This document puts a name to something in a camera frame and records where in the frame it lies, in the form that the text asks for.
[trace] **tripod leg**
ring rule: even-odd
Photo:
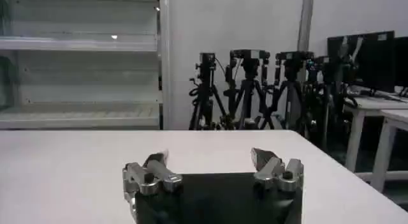
[[[302,114],[302,110],[299,111],[298,108],[295,107],[297,101],[299,101],[298,96],[295,95],[297,95],[295,83],[288,82],[288,96],[286,98],[285,109],[285,129],[293,130],[299,133],[298,120],[301,117],[300,115]]]
[[[245,85],[246,85],[246,83],[244,81],[242,81],[240,92],[238,93],[238,98],[237,98],[237,101],[235,102],[234,111],[230,112],[231,117],[233,119],[235,118],[235,113],[236,113],[236,111],[238,109],[238,106],[239,106],[239,104],[241,102],[242,96],[244,95]]]
[[[244,87],[244,101],[242,102],[241,116],[240,116],[240,121],[238,125],[239,130],[244,129],[245,118],[247,117],[247,108],[248,108],[247,104],[250,102],[250,97],[252,94],[251,93],[252,90],[250,89],[249,84],[247,84],[246,82],[242,82],[242,87]]]
[[[193,114],[191,116],[189,130],[195,130],[194,125],[195,125],[196,118],[197,118],[197,112],[198,112],[198,102],[196,102],[196,104],[194,105],[194,110],[193,110]]]
[[[198,111],[198,116],[196,117],[195,122],[194,122],[194,129],[195,130],[198,130],[200,128],[199,127],[200,126],[200,121],[203,119],[204,108],[203,108],[203,103],[202,102],[199,103],[197,111]]]
[[[212,86],[212,92],[214,93],[215,100],[217,100],[217,103],[218,103],[219,109],[221,110],[222,116],[225,117],[227,115],[227,112],[225,111],[224,105],[222,105],[222,101],[221,101],[221,99],[220,99],[220,97],[218,95],[218,90],[217,90],[216,86]]]
[[[232,80],[229,83],[229,95],[228,95],[228,111],[231,113],[235,114],[235,101],[236,101],[236,97],[237,97],[237,85],[235,84],[235,81]]]
[[[209,127],[209,130],[212,130],[212,110],[214,106],[214,102],[212,100],[209,100],[208,102],[205,103],[205,124]]]
[[[329,122],[329,100],[330,100],[330,86],[326,86],[324,89],[324,118],[323,118],[323,135],[321,139],[321,148],[323,151],[327,151],[327,129]]]
[[[283,91],[287,87],[288,87],[288,82],[284,81],[279,88],[279,92],[276,94],[275,93],[273,94],[272,105],[268,108],[268,112],[266,113],[268,116],[271,116],[272,113],[277,111],[279,100],[281,99]],[[263,124],[261,125],[261,129],[265,129],[265,127],[266,127],[266,122],[264,121]]]
[[[265,96],[264,92],[262,91],[261,86],[260,86],[258,81],[255,81],[255,89],[256,89],[256,91],[258,92],[258,95],[259,95],[259,111],[262,113],[263,118],[265,119],[263,121],[262,125],[264,125],[264,123],[265,123],[265,126],[266,126],[266,123],[268,123],[269,127],[272,130],[272,129],[274,129],[274,127],[273,127],[273,123],[272,123],[272,119],[270,118],[270,115],[267,114],[266,96]]]
[[[248,93],[248,98],[247,98],[247,107],[246,107],[246,112],[245,112],[245,118],[251,118],[251,114],[252,114],[252,94],[253,94],[253,89],[254,89],[254,81],[253,80],[249,80],[247,81],[247,91],[245,92],[245,94]]]
[[[298,133],[300,133],[302,136],[304,135],[304,130],[303,130],[303,125],[302,125],[302,121],[304,121],[305,119],[305,114],[306,114],[306,108],[305,108],[305,104],[303,104],[303,97],[302,97],[302,88],[300,86],[299,82],[295,82],[293,84],[293,87],[295,88],[296,91],[296,95],[298,97],[298,101],[300,104],[300,116],[299,118],[296,120],[296,130]]]

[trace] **floor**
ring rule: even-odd
[[[365,121],[356,165],[357,172],[372,171],[382,123],[383,119],[381,118],[372,118]],[[407,144],[408,132],[397,132],[394,150],[391,156],[390,170],[408,170]],[[343,140],[343,142],[332,140],[329,142],[328,147],[330,156],[341,164],[346,162],[347,140]],[[386,182],[384,193],[392,200],[397,201],[400,207],[408,211],[408,181]]]

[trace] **shelving unit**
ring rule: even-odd
[[[99,127],[154,127],[157,104],[47,104],[8,108],[0,114],[0,130]]]
[[[0,130],[161,127],[164,3],[0,3]]]
[[[3,37],[0,38],[0,50],[157,52],[157,44],[96,40],[58,40],[53,38]]]

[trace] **desk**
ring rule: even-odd
[[[0,132],[0,223],[132,224],[122,167],[169,150],[178,173],[254,172],[251,147],[305,165],[303,224],[406,224],[408,213],[292,131]]]
[[[356,101],[358,104],[357,108],[348,106],[344,108],[345,111],[353,113],[353,123],[351,125],[346,156],[346,168],[351,172],[356,170],[364,118],[366,116],[381,116],[381,110],[408,109],[407,102],[389,101],[372,97],[356,98]]]
[[[387,172],[394,146],[396,130],[401,129],[408,131],[408,110],[383,110],[381,114],[385,117],[385,120],[382,126],[371,180],[371,185],[380,192],[384,189],[386,176],[392,180],[408,179],[408,171]]]

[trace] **desk leg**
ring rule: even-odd
[[[384,189],[385,177],[394,146],[395,132],[396,128],[391,126],[385,119],[377,154],[375,155],[374,171],[371,180],[371,186],[380,192],[383,192]]]
[[[351,172],[356,170],[357,155],[360,148],[361,133],[363,132],[365,113],[362,110],[353,112],[353,124],[347,146],[346,168]]]

